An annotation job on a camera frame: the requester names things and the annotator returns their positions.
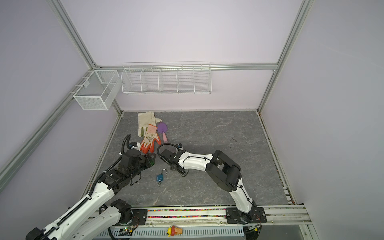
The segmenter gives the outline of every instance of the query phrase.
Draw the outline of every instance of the garden glove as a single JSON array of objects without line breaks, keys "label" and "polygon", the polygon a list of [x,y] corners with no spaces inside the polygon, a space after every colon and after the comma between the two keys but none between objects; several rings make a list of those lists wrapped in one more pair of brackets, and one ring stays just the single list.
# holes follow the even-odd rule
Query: garden glove
[{"label": "garden glove", "polygon": [[147,131],[148,124],[151,124],[152,126],[156,126],[157,122],[161,122],[160,118],[155,118],[155,114],[153,111],[146,112],[146,113],[139,113],[139,131],[138,136],[144,137],[145,132]]},{"label": "garden glove", "polygon": [[148,153],[148,150],[153,153],[155,150],[155,140],[160,145],[161,140],[159,138],[159,135],[157,134],[157,127],[149,124],[147,132],[145,133],[144,140],[141,142],[141,151],[143,153]]}]

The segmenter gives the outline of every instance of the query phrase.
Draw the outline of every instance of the white wire basket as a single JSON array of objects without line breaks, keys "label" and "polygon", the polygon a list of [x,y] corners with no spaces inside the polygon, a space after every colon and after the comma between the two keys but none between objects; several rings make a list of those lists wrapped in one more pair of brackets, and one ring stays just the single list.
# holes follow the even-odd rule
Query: white wire basket
[{"label": "white wire basket", "polygon": [[117,71],[93,70],[73,97],[84,110],[108,110],[121,87]]},{"label": "white wire basket", "polygon": [[126,94],[211,93],[210,67],[124,68],[122,91]]}]

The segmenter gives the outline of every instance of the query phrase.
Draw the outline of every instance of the purple garden trowel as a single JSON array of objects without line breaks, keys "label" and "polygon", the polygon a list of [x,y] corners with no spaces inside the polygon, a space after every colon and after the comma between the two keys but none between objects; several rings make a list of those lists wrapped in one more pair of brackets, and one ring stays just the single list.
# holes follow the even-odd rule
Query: purple garden trowel
[{"label": "purple garden trowel", "polygon": [[167,136],[166,136],[166,131],[168,130],[167,125],[163,122],[159,122],[157,124],[157,131],[159,133],[163,134],[163,142],[166,143],[168,142]]}]

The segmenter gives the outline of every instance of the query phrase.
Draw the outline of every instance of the blue padlock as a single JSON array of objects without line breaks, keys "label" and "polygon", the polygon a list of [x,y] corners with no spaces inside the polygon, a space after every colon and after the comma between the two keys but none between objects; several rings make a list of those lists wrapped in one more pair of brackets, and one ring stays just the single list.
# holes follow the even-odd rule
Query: blue padlock
[{"label": "blue padlock", "polygon": [[163,171],[161,172],[161,174],[157,175],[156,176],[156,182],[159,186],[161,186],[161,183],[163,182],[164,180],[164,171],[166,172],[167,174],[167,170],[166,169],[163,169]]}]

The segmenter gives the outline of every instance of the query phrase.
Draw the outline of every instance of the black cable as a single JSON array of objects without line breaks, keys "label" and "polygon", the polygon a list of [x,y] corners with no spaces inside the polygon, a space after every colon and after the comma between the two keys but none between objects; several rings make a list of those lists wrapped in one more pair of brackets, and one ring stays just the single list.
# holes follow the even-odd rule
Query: black cable
[{"label": "black cable", "polygon": [[138,183],[140,180],[141,180],[141,172],[140,172],[139,180],[137,180],[136,182],[132,183],[133,181],[132,181],[132,178],[131,178],[131,180],[130,180],[130,182],[131,182],[130,186],[132,186],[132,185],[135,184],[135,183]]},{"label": "black cable", "polygon": [[56,228],[55,228],[55,227],[51,227],[51,229],[48,230],[48,231],[47,231],[47,232],[40,238],[40,240],[45,240],[45,239],[47,238],[47,236],[50,235],[51,232],[53,232],[54,230],[56,230]]},{"label": "black cable", "polygon": [[172,144],[172,143],[169,143],[169,142],[166,142],[166,143],[163,143],[163,144],[160,144],[158,147],[157,147],[157,154],[159,155],[159,157],[166,163],[168,163],[170,165],[170,162],[163,156],[160,154],[160,148],[164,145],[170,145],[172,147],[175,147],[177,148],[178,150],[180,150],[180,148],[178,146],[176,146],[175,144]]},{"label": "black cable", "polygon": [[[184,162],[185,162],[185,160],[186,160],[187,158],[184,158],[184,160],[183,160],[183,166],[182,166],[182,168],[183,168],[184,172],[185,172]],[[188,173],[189,173],[189,169],[188,169],[188,171],[185,173],[185,175],[182,175],[182,174],[180,173],[180,176],[182,176],[182,177],[186,177],[186,176],[188,175]]]},{"label": "black cable", "polygon": [[75,211],[77,211],[81,206],[83,206],[89,200],[88,197],[84,198],[76,207],[74,207],[67,215],[65,215],[60,221],[57,222],[57,225],[60,226],[69,216],[71,216]]},{"label": "black cable", "polygon": [[130,149],[130,148],[129,148],[129,140],[126,141],[126,143],[127,143],[127,144],[126,144],[126,145],[127,145],[127,149]]},{"label": "black cable", "polygon": [[[169,162],[163,155],[160,154],[160,147],[162,147],[162,146],[164,146],[164,145],[169,145],[169,146],[175,147],[175,148],[177,148],[178,150],[180,150],[180,148],[179,148],[178,146],[176,146],[175,144],[172,144],[172,143],[169,143],[169,142],[160,144],[160,145],[157,147],[157,151],[156,151],[156,152],[157,152],[157,154],[159,155],[159,157],[160,157],[164,162],[166,162],[168,165],[171,165],[171,163],[170,163],[170,162]],[[186,172],[185,169],[184,169],[184,167],[182,167],[182,168],[183,168],[183,170],[184,170],[185,175],[183,175],[182,173],[180,173],[180,176],[185,177],[186,175],[188,175],[189,170]]]},{"label": "black cable", "polygon": [[133,216],[132,218],[137,218],[137,224],[136,224],[136,226],[132,229],[132,231],[133,230],[135,230],[138,226],[139,226],[139,223],[140,223],[140,219],[139,219],[139,217],[136,217],[136,216]]},{"label": "black cable", "polygon": [[[125,136],[122,144],[121,144],[121,153],[124,152],[124,145],[126,142],[129,142],[129,140],[131,139],[131,135],[128,134],[127,136]],[[121,156],[107,169],[105,170],[104,172],[102,172],[96,179],[95,181],[93,182],[91,188],[89,189],[89,192],[88,192],[88,195],[91,196],[95,187],[96,187],[96,184],[99,182],[99,179],[106,173],[108,172],[109,170],[111,170],[119,161],[121,160]],[[68,214],[66,214],[62,219],[60,219],[60,221],[57,222],[57,225],[60,226],[68,217],[70,217],[75,211],[77,211],[82,205],[84,205],[90,198],[89,197],[86,197],[85,199],[83,199],[75,208],[73,208]],[[48,235],[51,234],[51,232],[53,230],[55,230],[56,228],[55,227],[52,227],[50,230],[47,231],[47,233],[45,233],[41,238],[40,240],[44,240]],[[109,233],[110,233],[110,236],[112,238],[112,240],[116,240],[113,236],[112,236],[112,233],[111,233],[111,230],[110,228],[108,228],[109,230]]]},{"label": "black cable", "polygon": [[[127,136],[125,136],[124,140],[122,141],[122,144],[121,144],[121,154],[123,154],[124,152],[124,145],[126,142],[129,142],[129,140],[131,139],[131,135],[130,134],[127,134]],[[121,156],[109,167],[107,168],[107,170],[105,170],[104,172],[102,172],[100,175],[98,175],[98,177],[95,179],[95,181],[93,182],[91,188],[89,189],[89,192],[88,192],[88,195],[89,196],[92,196],[93,194],[93,191],[96,187],[96,184],[99,182],[99,179],[106,173],[108,172],[109,170],[111,170],[117,163],[119,163],[121,160]]]},{"label": "black cable", "polygon": [[[243,185],[240,184],[240,186],[237,186],[237,185],[232,184],[232,183],[229,183],[229,184],[231,184],[232,186],[236,186],[236,187],[241,188],[241,190],[243,191],[245,197],[247,198],[247,201],[248,201],[251,205],[255,206],[255,207],[258,209],[258,207],[257,207],[255,204],[253,204],[251,201],[249,201],[249,198],[248,198],[247,194],[245,193],[245,191],[244,191],[244,189],[243,189]],[[259,217],[258,215],[256,215],[256,217],[259,219],[259,222],[260,222],[260,230],[259,230],[259,232],[257,233],[257,235],[259,235],[259,234],[260,234],[260,231],[261,231],[261,229],[262,229],[262,221],[261,221],[261,219],[260,219],[260,217]]]},{"label": "black cable", "polygon": [[[99,214],[101,214],[101,208],[103,208],[103,207],[104,207],[104,209],[107,209],[107,205],[105,205],[105,204],[101,205],[99,207]],[[116,240],[116,238],[112,234],[111,227],[108,227],[108,233],[109,233],[109,236],[111,237],[112,240]]]}]

